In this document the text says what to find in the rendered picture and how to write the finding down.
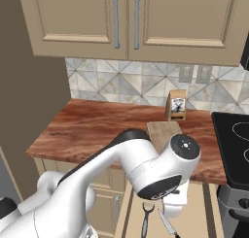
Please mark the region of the beige closed drawer front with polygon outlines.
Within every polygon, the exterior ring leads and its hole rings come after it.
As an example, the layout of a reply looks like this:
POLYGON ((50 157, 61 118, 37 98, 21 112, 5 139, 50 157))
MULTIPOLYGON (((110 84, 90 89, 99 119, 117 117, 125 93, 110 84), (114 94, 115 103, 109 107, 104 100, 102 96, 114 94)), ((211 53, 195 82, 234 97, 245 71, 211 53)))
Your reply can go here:
MULTIPOLYGON (((46 170, 53 170, 61 173, 67 173, 77 166, 76 163, 55 161, 44 159, 43 163, 46 170)), ((105 188, 113 191, 125 190, 125 172, 121 169, 108 167, 103 172, 98 174, 90 183, 93 187, 105 188)))

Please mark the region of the black extractor hood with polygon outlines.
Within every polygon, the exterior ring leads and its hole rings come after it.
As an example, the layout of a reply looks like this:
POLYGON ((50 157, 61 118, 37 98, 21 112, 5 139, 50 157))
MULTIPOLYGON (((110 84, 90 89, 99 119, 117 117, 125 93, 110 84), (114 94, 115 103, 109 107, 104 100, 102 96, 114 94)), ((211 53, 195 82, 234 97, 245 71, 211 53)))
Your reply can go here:
POLYGON ((245 70, 249 71, 249 33, 241 56, 240 64, 245 70))

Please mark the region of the dark stove knob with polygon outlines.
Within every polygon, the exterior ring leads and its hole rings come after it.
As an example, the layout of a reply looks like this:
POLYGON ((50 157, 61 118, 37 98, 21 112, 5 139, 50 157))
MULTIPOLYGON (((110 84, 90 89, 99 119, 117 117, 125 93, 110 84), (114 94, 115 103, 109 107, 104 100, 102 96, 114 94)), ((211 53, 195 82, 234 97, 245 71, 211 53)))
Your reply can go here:
POLYGON ((239 206, 244 208, 244 209, 248 209, 249 208, 249 199, 247 198, 242 198, 238 201, 239 206))

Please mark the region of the beige wall cupboard door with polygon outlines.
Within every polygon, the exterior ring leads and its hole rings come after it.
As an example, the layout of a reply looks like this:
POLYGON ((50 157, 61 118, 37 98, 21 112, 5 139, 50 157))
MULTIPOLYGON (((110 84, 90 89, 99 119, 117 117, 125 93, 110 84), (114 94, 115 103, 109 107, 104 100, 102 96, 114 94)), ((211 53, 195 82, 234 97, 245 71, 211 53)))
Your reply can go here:
POLYGON ((249 0, 140 0, 134 49, 134 0, 127 0, 128 59, 237 66, 249 33, 249 0))
POLYGON ((33 53, 127 59, 126 0, 119 0, 119 42, 114 45, 113 0, 20 0, 33 53))

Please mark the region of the brown box with windmill print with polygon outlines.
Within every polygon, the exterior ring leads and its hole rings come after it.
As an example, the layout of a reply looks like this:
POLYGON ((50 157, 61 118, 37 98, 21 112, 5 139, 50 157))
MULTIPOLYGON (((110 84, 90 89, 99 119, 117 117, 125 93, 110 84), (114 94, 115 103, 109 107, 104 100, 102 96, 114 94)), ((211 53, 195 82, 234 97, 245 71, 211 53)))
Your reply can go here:
POLYGON ((174 89, 168 93, 165 114, 169 121, 186 118, 187 96, 185 89, 174 89))

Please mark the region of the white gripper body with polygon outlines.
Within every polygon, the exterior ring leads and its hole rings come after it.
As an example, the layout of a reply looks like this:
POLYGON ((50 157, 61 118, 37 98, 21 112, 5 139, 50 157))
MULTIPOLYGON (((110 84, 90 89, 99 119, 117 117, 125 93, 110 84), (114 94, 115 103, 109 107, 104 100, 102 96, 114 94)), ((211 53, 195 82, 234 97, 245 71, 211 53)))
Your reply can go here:
POLYGON ((167 218, 177 218, 183 207, 187 205, 189 182, 186 181, 184 184, 178 186, 162 199, 163 214, 167 218))

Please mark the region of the brown tall cupboard panel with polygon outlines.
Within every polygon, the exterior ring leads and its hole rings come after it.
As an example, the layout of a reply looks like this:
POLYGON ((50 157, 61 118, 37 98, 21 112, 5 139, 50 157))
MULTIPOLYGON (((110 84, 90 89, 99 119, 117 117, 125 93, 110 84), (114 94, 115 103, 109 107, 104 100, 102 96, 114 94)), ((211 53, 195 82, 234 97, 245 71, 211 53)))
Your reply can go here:
POLYGON ((25 151, 69 100, 65 60, 35 56, 20 0, 0 0, 0 196, 34 193, 39 173, 25 151))

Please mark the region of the grey wall socket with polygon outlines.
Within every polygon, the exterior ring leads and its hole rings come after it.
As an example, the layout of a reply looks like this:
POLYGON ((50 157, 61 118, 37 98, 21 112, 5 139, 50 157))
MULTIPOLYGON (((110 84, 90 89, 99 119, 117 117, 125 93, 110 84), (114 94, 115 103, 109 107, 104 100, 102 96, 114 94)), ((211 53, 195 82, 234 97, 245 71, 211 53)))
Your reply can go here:
POLYGON ((208 85, 211 78, 212 67, 207 65, 199 65, 196 75, 197 84, 208 85))
POLYGON ((181 64, 179 72, 180 83, 190 83, 192 81, 194 66, 190 64, 181 64))

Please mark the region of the beige base cupboard door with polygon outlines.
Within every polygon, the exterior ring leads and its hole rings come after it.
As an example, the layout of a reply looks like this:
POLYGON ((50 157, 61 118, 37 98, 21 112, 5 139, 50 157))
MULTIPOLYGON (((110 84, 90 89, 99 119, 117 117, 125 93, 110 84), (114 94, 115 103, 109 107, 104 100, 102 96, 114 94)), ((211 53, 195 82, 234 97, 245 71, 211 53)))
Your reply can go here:
POLYGON ((96 188, 95 193, 95 203, 87 212, 88 222, 96 230, 99 238, 114 238, 117 227, 115 197, 121 197, 121 210, 124 193, 102 188, 96 188))

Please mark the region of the wooden cutting board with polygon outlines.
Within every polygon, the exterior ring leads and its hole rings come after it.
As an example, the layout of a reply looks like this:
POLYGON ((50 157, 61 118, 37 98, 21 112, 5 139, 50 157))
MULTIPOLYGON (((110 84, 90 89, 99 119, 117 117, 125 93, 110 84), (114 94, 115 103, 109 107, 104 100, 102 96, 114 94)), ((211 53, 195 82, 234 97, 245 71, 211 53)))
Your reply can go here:
POLYGON ((158 153, 161 153, 169 139, 182 130, 176 121, 151 121, 147 123, 147 131, 158 153))

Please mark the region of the black stove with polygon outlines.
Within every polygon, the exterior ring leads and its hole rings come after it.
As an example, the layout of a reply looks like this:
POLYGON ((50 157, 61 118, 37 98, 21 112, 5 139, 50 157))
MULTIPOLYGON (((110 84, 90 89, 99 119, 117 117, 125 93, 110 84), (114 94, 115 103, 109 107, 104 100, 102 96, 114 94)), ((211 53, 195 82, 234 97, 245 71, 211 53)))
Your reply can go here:
POLYGON ((249 208, 239 206, 249 199, 249 115, 213 112, 227 182, 218 186, 217 197, 225 238, 249 238, 249 208))

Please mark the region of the black-handled knife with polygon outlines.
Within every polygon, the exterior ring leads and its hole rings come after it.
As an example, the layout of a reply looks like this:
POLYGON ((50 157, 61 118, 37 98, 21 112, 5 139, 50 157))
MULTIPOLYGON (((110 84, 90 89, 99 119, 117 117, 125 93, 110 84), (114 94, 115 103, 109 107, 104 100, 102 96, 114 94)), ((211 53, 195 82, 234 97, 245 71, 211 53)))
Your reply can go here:
POLYGON ((164 226, 166 227, 168 233, 170 235, 173 235, 175 238, 179 238, 177 231, 171 225, 171 223, 169 222, 169 220, 164 216, 164 214, 162 213, 162 211, 160 209, 158 209, 158 212, 159 212, 160 218, 161 218, 164 226))

